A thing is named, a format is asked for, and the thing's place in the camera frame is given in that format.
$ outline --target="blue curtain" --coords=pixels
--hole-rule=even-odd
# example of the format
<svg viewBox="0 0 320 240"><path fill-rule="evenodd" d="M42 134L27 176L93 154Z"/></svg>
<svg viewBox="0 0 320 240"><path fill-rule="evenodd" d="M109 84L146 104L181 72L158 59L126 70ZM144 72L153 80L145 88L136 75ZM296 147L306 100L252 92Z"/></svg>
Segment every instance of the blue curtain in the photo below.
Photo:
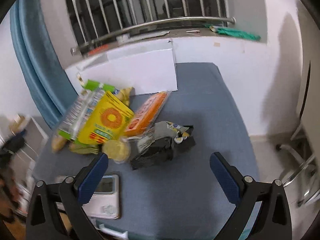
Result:
<svg viewBox="0 0 320 240"><path fill-rule="evenodd" d="M77 97L51 44L40 0L17 0L10 9L12 42L33 101L50 128Z"/></svg>

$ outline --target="orange package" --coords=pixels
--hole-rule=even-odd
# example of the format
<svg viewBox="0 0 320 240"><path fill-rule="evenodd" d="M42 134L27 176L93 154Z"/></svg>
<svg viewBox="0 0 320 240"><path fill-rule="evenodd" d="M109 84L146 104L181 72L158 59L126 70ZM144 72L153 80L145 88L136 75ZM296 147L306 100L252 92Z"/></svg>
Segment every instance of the orange package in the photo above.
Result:
<svg viewBox="0 0 320 240"><path fill-rule="evenodd" d="M134 114L124 135L132 137L142 134L157 117L168 95L169 92L160 92L150 96Z"/></svg>

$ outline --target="metal railing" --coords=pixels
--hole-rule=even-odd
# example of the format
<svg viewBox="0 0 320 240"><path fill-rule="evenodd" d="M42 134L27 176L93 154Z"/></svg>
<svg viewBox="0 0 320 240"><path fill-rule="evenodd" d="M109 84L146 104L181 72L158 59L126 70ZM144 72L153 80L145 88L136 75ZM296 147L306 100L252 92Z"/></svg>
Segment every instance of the metal railing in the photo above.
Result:
<svg viewBox="0 0 320 240"><path fill-rule="evenodd" d="M106 29L108 31L108 34L99 37L97 29L96 29L95 22L94 22L94 19L93 19L93 16L92 16L92 10L90 8L89 0L85 0L85 4L86 4L88 12L89 12L89 16L90 16L90 20L91 20L91 23L92 23L92 26L93 26L93 29L94 29L94 33L96 35L96 39L91 40L91 41L87 41L86 36L84 35L84 30L83 30L83 27L82 27L82 24L81 24L81 20L80 20L80 17L79 17L79 13L78 13L78 9L77 9L77 6L76 6L77 5L76 0L72 0L72 5L73 5L73 8L75 10L76 19L77 19L77 22L78 22L78 24L80 26L80 31L81 31L82 37L84 39L84 43L83 44L81 44L81 45L79 45L79 46L77 46L75 48L71 48L70 51L71 51L72 55L74 55L74 54L76 54L78 52L82 52L83 50L93 49L96 46L100 46L100 45L102 45L102 42L106 41L107 39L114 38L116 36L128 33L128 32L130 32L132 30L139 30L139 29L142 29L142 28L145 28L145 27L148 27L148 26L152 26L152 25L159 25L159 24L172 23L172 22L181 22L181 21L220 21L220 22L229 22L229 23L232 23L232 24L235 23L235 19L234 18L221 17L220 0L216 0L217 7L218 7L218 17L209 17L209 16L205 15L204 1L203 0L199 0L202 16L190 17L190 16L187 15L188 13L187 13L186 0L181 0L184 17L173 17L173 18L171 18L171 15L170 15L168 0L164 0L164 7L165 7L165 13L166 13L167 19L161 19L161 20L154 20L153 19L150 1L146 0L146 5L147 5L147 8L148 8L148 13L149 13L151 21L150 22L144 22L142 24L138 24L137 23L135 9L134 9L134 6L133 6L133 2L132 2L132 0L128 0L128 4L129 4L128 8L129 8L130 13L131 13L133 26L124 28L123 24L122 24L122 21L121 21L117 0L112 0L114 8L115 8L115 12L116 12L116 17L117 17L117 20L119 22L120 29L116 30L116 31L113 31L113 32L110 32L110 28L109 28L109 25L108 25L108 21L107 21L107 18L106 18L106 14L105 14L105 10L104 10L104 7L103 7L102 0L98 0L98 1L99 1L100 10L101 10L101 13L102 13L103 21L104 21L104 24L105 24Z"/></svg>

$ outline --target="yellow snack bag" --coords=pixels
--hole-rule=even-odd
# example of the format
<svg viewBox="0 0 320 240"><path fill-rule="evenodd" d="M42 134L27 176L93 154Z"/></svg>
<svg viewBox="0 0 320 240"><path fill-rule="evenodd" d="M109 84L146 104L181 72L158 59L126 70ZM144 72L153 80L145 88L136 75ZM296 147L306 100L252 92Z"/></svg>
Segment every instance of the yellow snack bag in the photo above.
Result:
<svg viewBox="0 0 320 240"><path fill-rule="evenodd" d="M91 145L117 140L132 117L133 111L107 91L79 132L77 139L81 143Z"/></svg>

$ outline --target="gray tabletop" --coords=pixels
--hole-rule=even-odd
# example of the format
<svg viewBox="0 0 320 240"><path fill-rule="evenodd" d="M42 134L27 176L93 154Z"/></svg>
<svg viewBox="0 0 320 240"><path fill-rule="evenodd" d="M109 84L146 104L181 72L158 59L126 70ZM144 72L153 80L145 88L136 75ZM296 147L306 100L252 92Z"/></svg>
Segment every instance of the gray tabletop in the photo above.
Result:
<svg viewBox="0 0 320 240"><path fill-rule="evenodd" d="M212 239L217 235L235 206L228 202L210 169L209 157L215 151L243 175L259 180L245 125L217 66L181 63L176 69L178 91L171 93L157 121L194 125L196 146L172 161L135 171L128 163L110 160L106 171L120 175L122 216L103 223L129 231L130 239ZM131 98L130 108L136 110L148 96ZM49 139L33 175L53 183L58 175L76 175L93 158L67 149L52 153Z"/></svg>

